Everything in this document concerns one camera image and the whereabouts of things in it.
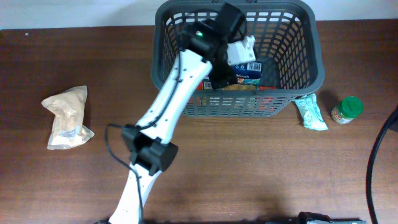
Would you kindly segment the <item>blue tissue box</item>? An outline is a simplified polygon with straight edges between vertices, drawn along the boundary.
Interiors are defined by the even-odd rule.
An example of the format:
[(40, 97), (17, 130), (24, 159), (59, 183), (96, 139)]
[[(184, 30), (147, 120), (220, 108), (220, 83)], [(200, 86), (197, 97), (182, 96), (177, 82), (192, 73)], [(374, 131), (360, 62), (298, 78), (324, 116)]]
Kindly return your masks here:
[(239, 84), (258, 85), (262, 77), (262, 63), (249, 62), (232, 66)]

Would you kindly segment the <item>grey plastic laundry basket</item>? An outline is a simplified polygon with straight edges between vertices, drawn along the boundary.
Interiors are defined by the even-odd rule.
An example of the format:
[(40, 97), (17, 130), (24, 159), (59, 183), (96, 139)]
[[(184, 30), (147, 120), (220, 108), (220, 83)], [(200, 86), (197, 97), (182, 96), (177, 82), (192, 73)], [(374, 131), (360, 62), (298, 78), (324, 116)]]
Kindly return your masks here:
[[(176, 36), (182, 24), (214, 19), (223, 1), (166, 1), (155, 14), (155, 36), (151, 76), (161, 88), (180, 48)], [(292, 100), (316, 92), (323, 84), (325, 70), (315, 15), (302, 1), (230, 2), (246, 16), (243, 28), (255, 37), (256, 62), (262, 63), (259, 86), (275, 86), (262, 96), (272, 96), (277, 114)]]

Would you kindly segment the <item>orange pasta package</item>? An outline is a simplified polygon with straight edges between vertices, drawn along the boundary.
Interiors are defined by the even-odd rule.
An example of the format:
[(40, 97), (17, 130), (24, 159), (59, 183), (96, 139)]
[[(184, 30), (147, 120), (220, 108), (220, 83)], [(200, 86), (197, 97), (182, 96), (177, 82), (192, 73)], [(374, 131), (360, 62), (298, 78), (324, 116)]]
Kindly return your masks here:
[(183, 113), (191, 117), (262, 116), (275, 111), (272, 96), (262, 96), (275, 86), (247, 85), (243, 83), (212, 89), (209, 81), (202, 81), (189, 99)]

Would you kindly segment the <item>mint green snack packet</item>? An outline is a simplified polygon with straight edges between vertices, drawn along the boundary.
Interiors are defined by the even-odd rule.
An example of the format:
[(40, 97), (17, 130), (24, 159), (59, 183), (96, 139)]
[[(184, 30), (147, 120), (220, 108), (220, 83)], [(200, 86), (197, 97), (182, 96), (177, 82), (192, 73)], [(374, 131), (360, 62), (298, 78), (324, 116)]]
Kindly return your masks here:
[(324, 122), (317, 105), (317, 96), (312, 93), (294, 100), (300, 115), (303, 118), (303, 126), (316, 131), (326, 131), (328, 127)]

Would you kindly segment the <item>green lidded glass jar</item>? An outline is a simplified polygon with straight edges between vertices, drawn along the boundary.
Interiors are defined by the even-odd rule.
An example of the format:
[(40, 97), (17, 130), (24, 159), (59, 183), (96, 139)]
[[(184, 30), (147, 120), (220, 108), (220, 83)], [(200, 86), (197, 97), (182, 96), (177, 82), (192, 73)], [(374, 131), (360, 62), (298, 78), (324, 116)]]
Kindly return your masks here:
[(363, 102), (359, 98), (348, 96), (333, 108), (331, 117), (338, 124), (347, 124), (361, 115), (363, 110)]

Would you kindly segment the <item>beige food pouch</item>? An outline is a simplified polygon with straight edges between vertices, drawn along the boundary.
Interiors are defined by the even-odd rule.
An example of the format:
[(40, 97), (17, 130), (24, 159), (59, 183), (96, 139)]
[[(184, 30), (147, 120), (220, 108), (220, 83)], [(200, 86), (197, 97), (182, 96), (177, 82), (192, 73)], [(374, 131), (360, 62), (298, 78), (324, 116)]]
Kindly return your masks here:
[(76, 86), (44, 99), (41, 104), (54, 114), (49, 150), (71, 149), (89, 141), (95, 133), (83, 124), (87, 86)]

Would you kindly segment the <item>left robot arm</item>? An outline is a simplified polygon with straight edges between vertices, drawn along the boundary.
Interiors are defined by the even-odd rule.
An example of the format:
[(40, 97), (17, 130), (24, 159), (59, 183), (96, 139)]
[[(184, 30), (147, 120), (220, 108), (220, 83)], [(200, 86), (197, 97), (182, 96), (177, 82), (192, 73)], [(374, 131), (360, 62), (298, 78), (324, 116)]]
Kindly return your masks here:
[(144, 205), (158, 176), (175, 159), (178, 147), (171, 142), (174, 129), (193, 92), (214, 68), (229, 68), (228, 44), (236, 41), (244, 13), (225, 3), (215, 19), (182, 24), (176, 38), (180, 48), (155, 101), (135, 124), (120, 126), (130, 150), (127, 182), (107, 223), (143, 223)]

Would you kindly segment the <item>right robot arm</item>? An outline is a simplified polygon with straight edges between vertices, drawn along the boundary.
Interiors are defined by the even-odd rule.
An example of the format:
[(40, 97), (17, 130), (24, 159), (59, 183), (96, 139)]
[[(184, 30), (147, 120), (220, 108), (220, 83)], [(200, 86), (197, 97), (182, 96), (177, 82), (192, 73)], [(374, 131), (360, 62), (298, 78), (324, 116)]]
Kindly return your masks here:
[(367, 221), (357, 218), (331, 218), (320, 213), (300, 212), (296, 224), (367, 224)]

